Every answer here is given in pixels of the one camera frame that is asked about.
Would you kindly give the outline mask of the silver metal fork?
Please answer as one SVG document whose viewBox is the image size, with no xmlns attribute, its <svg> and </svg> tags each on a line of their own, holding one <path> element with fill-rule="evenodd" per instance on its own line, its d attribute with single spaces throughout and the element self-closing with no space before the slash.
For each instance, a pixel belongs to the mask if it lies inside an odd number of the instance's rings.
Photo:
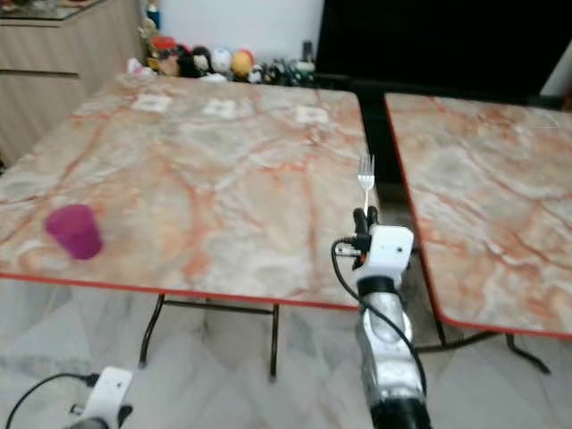
<svg viewBox="0 0 572 429">
<path fill-rule="evenodd" d="M 371 197 L 374 195 L 376 181 L 374 167 L 374 155 L 366 154 L 359 158 L 357 183 L 364 195 L 364 201 L 363 204 L 361 204 L 361 209 L 363 209 L 364 212 L 368 212 L 368 208 L 371 207 Z"/>
</svg>

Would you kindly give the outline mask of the white square paper marker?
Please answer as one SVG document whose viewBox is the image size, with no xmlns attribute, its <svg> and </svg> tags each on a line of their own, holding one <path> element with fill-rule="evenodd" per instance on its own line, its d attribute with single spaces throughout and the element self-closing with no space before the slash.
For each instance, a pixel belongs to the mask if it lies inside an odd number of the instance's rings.
<svg viewBox="0 0 572 429">
<path fill-rule="evenodd" d="M 327 125 L 331 116 L 330 112 L 320 106 L 297 105 L 294 120 L 299 125 Z"/>
<path fill-rule="evenodd" d="M 234 99 L 211 98 L 205 103 L 201 113 L 231 120 L 240 114 L 240 106 Z"/>
<path fill-rule="evenodd" d="M 130 109 L 141 112 L 156 112 L 162 114 L 172 102 L 170 97 L 158 94 L 139 94 Z"/>
</svg>

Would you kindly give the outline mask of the marble folding table red rim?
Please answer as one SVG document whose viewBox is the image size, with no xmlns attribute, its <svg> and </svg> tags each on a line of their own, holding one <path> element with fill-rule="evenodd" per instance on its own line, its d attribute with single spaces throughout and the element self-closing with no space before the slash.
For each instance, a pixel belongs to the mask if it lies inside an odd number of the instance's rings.
<svg viewBox="0 0 572 429">
<path fill-rule="evenodd" d="M 572 112 L 384 95 L 434 320 L 468 338 L 572 340 Z"/>
</svg>

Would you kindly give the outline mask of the green white toy figurine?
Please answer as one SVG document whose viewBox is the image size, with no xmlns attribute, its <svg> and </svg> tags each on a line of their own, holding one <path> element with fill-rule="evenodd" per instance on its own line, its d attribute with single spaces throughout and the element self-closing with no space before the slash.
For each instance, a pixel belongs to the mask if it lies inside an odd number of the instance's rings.
<svg viewBox="0 0 572 429">
<path fill-rule="evenodd" d="M 302 55 L 291 63 L 291 82 L 302 88 L 312 88 L 315 85 L 315 44 L 312 40 L 304 40 Z"/>
</svg>

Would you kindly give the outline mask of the large marble folding table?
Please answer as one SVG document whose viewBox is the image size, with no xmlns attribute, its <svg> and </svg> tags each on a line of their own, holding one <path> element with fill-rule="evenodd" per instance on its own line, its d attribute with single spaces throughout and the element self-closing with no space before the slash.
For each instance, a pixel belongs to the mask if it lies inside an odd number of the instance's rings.
<svg viewBox="0 0 572 429">
<path fill-rule="evenodd" d="M 131 110 L 139 94 L 172 99 Z M 201 113 L 232 99 L 228 120 Z M 327 125 L 299 125 L 297 105 Z M 145 291 L 164 307 L 269 315 L 355 309 L 330 245 L 354 229 L 368 146 L 350 91 L 122 74 L 46 132 L 0 180 L 0 282 Z M 50 213 L 94 209 L 103 249 L 74 260 Z"/>
</svg>

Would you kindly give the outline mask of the small dark toy figurine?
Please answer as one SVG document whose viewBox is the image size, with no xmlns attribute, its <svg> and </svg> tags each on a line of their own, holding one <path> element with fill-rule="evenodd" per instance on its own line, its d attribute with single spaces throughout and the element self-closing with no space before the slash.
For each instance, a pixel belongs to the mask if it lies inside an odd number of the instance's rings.
<svg viewBox="0 0 572 429">
<path fill-rule="evenodd" d="M 265 85 L 285 85 L 289 78 L 289 66 L 281 58 L 262 64 L 262 83 Z"/>
</svg>

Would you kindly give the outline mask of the black television screen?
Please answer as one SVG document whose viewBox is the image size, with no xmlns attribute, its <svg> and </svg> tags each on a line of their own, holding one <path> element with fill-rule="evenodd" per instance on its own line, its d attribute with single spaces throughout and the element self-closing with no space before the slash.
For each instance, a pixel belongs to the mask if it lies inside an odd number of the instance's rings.
<svg viewBox="0 0 572 429">
<path fill-rule="evenodd" d="M 319 73 L 540 94 L 572 44 L 572 0 L 325 0 Z"/>
</svg>

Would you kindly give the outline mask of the orange round toy figurine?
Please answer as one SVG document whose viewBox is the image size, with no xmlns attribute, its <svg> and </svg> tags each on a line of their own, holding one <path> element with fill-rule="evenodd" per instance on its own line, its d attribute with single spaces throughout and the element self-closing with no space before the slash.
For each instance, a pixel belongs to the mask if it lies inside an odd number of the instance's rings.
<svg viewBox="0 0 572 429">
<path fill-rule="evenodd" d="M 234 80 L 248 81 L 254 65 L 254 55 L 250 50 L 245 48 L 233 50 L 231 57 L 231 74 Z"/>
</svg>

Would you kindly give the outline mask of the white round toy figurine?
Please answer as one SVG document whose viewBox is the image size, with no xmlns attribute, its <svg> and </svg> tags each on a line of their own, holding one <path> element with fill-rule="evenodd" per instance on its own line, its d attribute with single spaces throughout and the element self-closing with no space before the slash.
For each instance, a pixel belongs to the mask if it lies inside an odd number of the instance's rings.
<svg viewBox="0 0 572 429">
<path fill-rule="evenodd" d="M 224 46 L 219 46 L 214 49 L 211 57 L 211 66 L 213 74 L 222 75 L 225 80 L 231 80 L 232 78 L 232 63 L 233 54 L 232 51 Z"/>
</svg>

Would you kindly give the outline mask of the black haired toy figurine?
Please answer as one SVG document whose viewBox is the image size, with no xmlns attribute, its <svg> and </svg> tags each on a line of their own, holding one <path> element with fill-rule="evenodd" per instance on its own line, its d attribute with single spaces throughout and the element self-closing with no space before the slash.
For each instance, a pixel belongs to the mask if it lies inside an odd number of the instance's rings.
<svg viewBox="0 0 572 429">
<path fill-rule="evenodd" d="M 203 78 L 213 72 L 211 50 L 207 46 L 194 46 L 183 58 L 181 72 L 184 77 Z"/>
</svg>

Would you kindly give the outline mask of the purple plastic cup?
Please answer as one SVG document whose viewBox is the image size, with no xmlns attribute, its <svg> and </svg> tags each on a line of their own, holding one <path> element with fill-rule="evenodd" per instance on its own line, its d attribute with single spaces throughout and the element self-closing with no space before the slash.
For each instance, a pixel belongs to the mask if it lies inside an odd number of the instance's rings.
<svg viewBox="0 0 572 429">
<path fill-rule="evenodd" d="M 56 209 L 46 217 L 45 230 L 74 260 L 90 260 L 104 246 L 94 209 L 87 205 Z"/>
</svg>

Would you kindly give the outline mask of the red capped toy figurine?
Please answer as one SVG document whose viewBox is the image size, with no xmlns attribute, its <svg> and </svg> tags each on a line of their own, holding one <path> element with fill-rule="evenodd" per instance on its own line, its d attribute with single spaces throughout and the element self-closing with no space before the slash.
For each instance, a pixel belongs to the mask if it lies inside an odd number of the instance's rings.
<svg viewBox="0 0 572 429">
<path fill-rule="evenodd" d="M 159 75 L 179 77 L 179 44 L 167 36 L 156 36 L 150 40 L 150 57 L 148 65 Z"/>
</svg>

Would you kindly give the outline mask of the light wooden cabinet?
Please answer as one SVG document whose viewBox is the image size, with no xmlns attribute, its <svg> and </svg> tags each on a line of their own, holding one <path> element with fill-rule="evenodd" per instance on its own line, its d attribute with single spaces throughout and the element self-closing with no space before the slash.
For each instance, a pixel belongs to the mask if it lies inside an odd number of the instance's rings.
<svg viewBox="0 0 572 429">
<path fill-rule="evenodd" d="M 0 154 L 13 166 L 140 58 L 140 0 L 90 0 L 0 17 Z"/>
</svg>

